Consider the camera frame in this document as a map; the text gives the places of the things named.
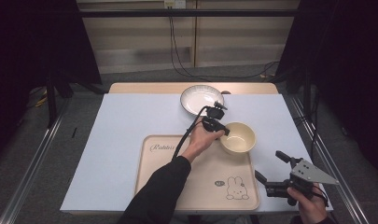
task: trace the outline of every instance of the yellow bowl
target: yellow bowl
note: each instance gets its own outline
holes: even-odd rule
[[[221,136],[220,143],[229,154],[242,155],[255,146],[256,135],[249,126],[233,122],[227,124],[226,128],[230,130],[230,133],[228,136]]]

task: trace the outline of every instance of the hand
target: hand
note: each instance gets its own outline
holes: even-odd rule
[[[322,195],[322,192],[318,188],[319,184],[314,183],[313,192]],[[314,196],[311,200],[308,200],[301,192],[294,188],[288,188],[287,193],[299,202],[302,223],[314,224],[323,221],[327,217],[325,202],[321,198]]]
[[[208,149],[217,138],[224,134],[223,130],[216,133],[208,132],[201,123],[202,119],[203,118],[197,119],[197,125],[195,125],[191,132],[189,146],[182,153],[182,156],[188,159],[190,163],[192,163],[203,151]]]

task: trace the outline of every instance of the person's arm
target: person's arm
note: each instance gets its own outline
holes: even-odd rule
[[[317,183],[314,184],[313,191],[322,194]],[[288,188],[287,193],[299,202],[300,216],[303,224],[334,224],[328,217],[326,205],[323,199],[314,196],[308,200],[301,192],[294,188]]]
[[[181,156],[153,173],[148,182],[133,197],[119,224],[121,223],[169,223],[182,192],[191,163],[224,131],[210,133],[198,123],[190,136],[189,146]]]

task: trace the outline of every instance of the bowl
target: bowl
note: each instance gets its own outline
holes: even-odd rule
[[[232,155],[244,155],[256,144],[256,135],[253,130],[244,123],[233,122],[226,125],[230,130],[228,136],[220,137],[223,149]]]
[[[214,106],[215,101],[223,105],[223,95],[217,89],[206,85],[191,86],[185,89],[180,96],[183,108],[195,116],[205,105]],[[206,110],[201,113],[201,116],[206,116]]]

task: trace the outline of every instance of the tray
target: tray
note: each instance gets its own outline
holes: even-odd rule
[[[181,135],[150,135],[145,138],[140,157],[135,193],[154,171],[171,161]],[[189,137],[180,153],[189,144]],[[258,187],[249,154],[232,156],[216,140],[191,165],[176,211],[254,210],[259,206]]]

